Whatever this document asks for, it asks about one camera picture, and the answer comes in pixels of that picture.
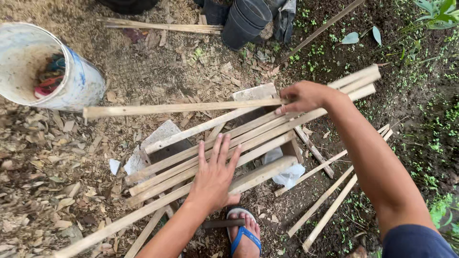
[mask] blue flip-flop strap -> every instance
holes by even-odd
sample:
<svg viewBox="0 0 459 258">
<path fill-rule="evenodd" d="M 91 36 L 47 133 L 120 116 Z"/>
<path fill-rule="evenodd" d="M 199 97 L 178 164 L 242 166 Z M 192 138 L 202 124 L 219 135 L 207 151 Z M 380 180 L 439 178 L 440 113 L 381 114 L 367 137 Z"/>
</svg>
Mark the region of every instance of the blue flip-flop strap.
<svg viewBox="0 0 459 258">
<path fill-rule="evenodd" d="M 234 251 L 236 251 L 236 248 L 239 245 L 239 242 L 241 241 L 243 234 L 246 235 L 250 240 L 252 240 L 252 242 L 254 242 L 255 245 L 257 245 L 257 247 L 260 249 L 260 255 L 261 255 L 261 241 L 245 227 L 239 227 L 237 236 L 234 239 L 234 241 L 231 243 L 231 256 L 233 256 Z"/>
</svg>

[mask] forearm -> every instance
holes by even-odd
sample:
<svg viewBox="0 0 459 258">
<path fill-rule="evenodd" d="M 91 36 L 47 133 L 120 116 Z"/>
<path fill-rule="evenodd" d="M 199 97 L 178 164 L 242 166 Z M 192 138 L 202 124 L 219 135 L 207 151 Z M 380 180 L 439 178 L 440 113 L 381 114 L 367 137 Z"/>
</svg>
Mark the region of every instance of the forearm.
<svg viewBox="0 0 459 258">
<path fill-rule="evenodd" d="M 208 213 L 207 208 L 187 199 L 136 257 L 177 258 Z"/>
<path fill-rule="evenodd" d="M 362 190 L 375 207 L 382 235 L 398 224 L 431 224 L 410 175 L 348 96 L 336 93 L 324 108 L 346 145 Z"/>
</svg>

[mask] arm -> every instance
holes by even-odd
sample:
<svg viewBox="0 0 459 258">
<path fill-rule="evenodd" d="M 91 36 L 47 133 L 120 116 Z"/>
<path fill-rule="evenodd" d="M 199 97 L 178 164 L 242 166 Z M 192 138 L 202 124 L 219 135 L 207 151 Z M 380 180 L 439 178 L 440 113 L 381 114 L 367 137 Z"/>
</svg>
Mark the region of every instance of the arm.
<svg viewBox="0 0 459 258">
<path fill-rule="evenodd" d="M 327 110 L 346 145 L 360 186 L 375 207 L 382 238 L 388 230 L 402 224 L 418 224 L 436 231 L 411 176 L 346 94 L 302 81 L 283 89 L 280 96 L 298 100 L 279 108 L 277 113 L 319 107 Z"/>
<path fill-rule="evenodd" d="M 228 165 L 225 165 L 230 139 L 230 135 L 225 135 L 221 145 L 222 134 L 217 136 L 209 163 L 204 156 L 204 142 L 199 143 L 199 171 L 187 199 L 137 254 L 137 258 L 177 258 L 210 213 L 239 202 L 241 195 L 228 195 L 228 187 L 241 154 L 239 145 Z"/>
</svg>

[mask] foot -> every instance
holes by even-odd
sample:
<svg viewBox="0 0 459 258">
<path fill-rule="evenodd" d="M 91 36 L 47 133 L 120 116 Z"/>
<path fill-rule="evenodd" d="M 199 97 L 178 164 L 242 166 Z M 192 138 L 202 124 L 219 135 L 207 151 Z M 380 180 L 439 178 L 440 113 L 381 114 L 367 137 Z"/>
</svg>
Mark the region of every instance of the foot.
<svg viewBox="0 0 459 258">
<path fill-rule="evenodd" d="M 231 219 L 238 218 L 237 214 L 235 213 L 231 214 L 229 217 Z M 255 221 L 244 212 L 239 213 L 239 218 L 246 219 L 245 228 L 248 229 L 258 239 L 260 239 L 260 226 L 258 225 L 258 223 L 255 223 Z M 231 242 L 233 242 L 236 238 L 238 230 L 238 227 L 229 228 L 229 237 L 231 238 Z M 233 257 L 258 258 L 260 257 L 260 249 L 246 235 L 242 235 L 241 241 L 239 242 L 239 245 L 237 246 L 236 251 L 233 254 Z"/>
</svg>

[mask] flip-flop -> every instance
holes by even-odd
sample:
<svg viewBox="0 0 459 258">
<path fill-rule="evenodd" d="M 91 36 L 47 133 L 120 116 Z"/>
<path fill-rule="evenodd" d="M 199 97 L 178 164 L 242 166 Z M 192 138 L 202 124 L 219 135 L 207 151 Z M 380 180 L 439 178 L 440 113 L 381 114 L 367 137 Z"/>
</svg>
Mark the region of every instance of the flip-flop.
<svg viewBox="0 0 459 258">
<path fill-rule="evenodd" d="M 243 212 L 246 215 L 248 215 L 251 219 L 253 219 L 255 221 L 255 223 L 257 222 L 255 220 L 255 217 L 252 215 L 252 213 L 250 213 L 247 209 L 245 209 L 243 207 L 237 207 L 237 206 L 236 207 L 232 207 L 231 209 L 229 209 L 226 212 L 226 219 L 229 219 L 231 214 L 237 214 L 238 217 L 239 217 L 239 213 L 241 213 L 241 212 Z M 231 242 L 229 228 L 226 228 L 226 231 L 228 233 L 229 241 Z M 237 232 L 236 238 L 234 239 L 233 242 L 231 242 L 231 255 L 230 255 L 230 257 L 233 257 L 233 253 L 236 251 L 236 248 L 239 245 L 239 242 L 241 241 L 242 235 L 246 235 L 250 240 L 252 240 L 252 242 L 255 243 L 255 245 L 260 249 L 260 256 L 261 256 L 261 241 L 254 234 L 252 234 L 252 232 L 250 232 L 245 227 L 239 227 L 239 230 Z"/>
</svg>

